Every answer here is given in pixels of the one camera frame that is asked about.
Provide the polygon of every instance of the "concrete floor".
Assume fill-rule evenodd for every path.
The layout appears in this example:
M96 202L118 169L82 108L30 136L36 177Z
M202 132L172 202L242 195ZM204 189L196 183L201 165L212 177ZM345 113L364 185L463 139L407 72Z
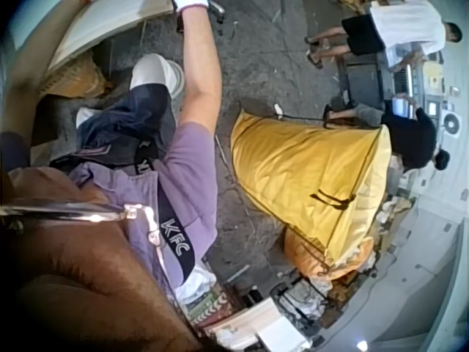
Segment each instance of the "concrete floor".
M339 94L336 63L326 61L316 70L306 60L303 38L339 24L345 10L330 0L220 0L225 7L224 25L212 18L224 80L223 103L217 128L223 154L217 149L218 239L207 257L218 278L250 265L235 282L241 290L257 285L268 292L279 281L278 273L292 270L284 259L278 238L281 224L260 213L243 196L232 177L229 136L240 107L252 112L272 111L278 103L285 114L320 117L323 107ZM124 93L131 69L147 53L156 52L182 64L182 37L176 33L174 15L147 21L103 42L95 49L95 61L116 89L104 99L47 98L38 110L40 120L51 116L59 139L51 155L75 149L75 114L79 107L103 107ZM178 114L180 103L174 102Z

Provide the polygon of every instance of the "yellow bag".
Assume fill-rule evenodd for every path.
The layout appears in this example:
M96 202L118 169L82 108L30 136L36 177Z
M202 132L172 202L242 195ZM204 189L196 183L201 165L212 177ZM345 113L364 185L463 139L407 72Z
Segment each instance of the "yellow bag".
M261 210L340 263L361 244L386 183L391 142L376 130L326 130L241 112L234 171Z

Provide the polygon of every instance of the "worker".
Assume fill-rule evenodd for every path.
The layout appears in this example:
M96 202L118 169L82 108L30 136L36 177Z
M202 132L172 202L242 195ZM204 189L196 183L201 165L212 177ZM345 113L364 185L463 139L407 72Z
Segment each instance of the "worker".
M391 148L404 172L421 169L430 161L437 170L448 167L449 153L437 147L437 130L432 120L408 94L397 95L409 102L415 111L416 120L394 114L384 113L365 104L358 104L354 109L331 111L325 107L324 119L334 121L357 117L370 127L386 125L391 138Z
M306 38L315 51L325 38L347 35L347 44L325 51L308 52L309 61L318 69L322 58L344 55L374 54L397 44L418 43L393 70L421 61L426 55L440 51L445 41L459 43L462 32L458 25L442 21L438 11L427 0L404 0L393 6L372 7L371 13L348 18L314 37Z
M217 233L213 137L221 69L207 0L175 0L185 24L185 97L177 125L165 61L145 56L121 101L80 125L84 150L55 161L55 168L34 168L29 148L40 83L87 3L59 1L9 71L1 203L23 198L148 205L154 221L170 218L159 223L163 240L170 241L158 257L141 214L95 224L24 219L21 234L2 227L3 343L12 340L19 350L222 351L204 347L168 300Z

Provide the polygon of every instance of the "purple shirt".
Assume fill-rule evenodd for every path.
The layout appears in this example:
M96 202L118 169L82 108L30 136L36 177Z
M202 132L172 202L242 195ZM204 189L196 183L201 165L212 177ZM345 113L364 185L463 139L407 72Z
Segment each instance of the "purple shirt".
M159 180L192 242L198 261L217 235L215 221L218 189L213 137L198 123L190 122L178 127L165 160L155 161L154 168L155 171L132 175L133 167L111 170L86 162L75 168L69 177L78 187L92 179L112 204L130 202L151 206L155 217L158 216ZM149 242L147 233L148 224L144 214L139 214L136 220L128 221L127 237L130 245L147 270L167 291L155 247ZM183 281L182 268L168 246L163 246L163 261L171 286L179 287Z

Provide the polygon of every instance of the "white t-shirt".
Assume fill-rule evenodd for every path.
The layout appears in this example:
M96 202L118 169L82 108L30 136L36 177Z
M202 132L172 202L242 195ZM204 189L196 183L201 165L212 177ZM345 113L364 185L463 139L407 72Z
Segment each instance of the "white t-shirt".
M428 55L445 47L446 29L438 11L427 0L371 8L376 30L386 48L420 43Z

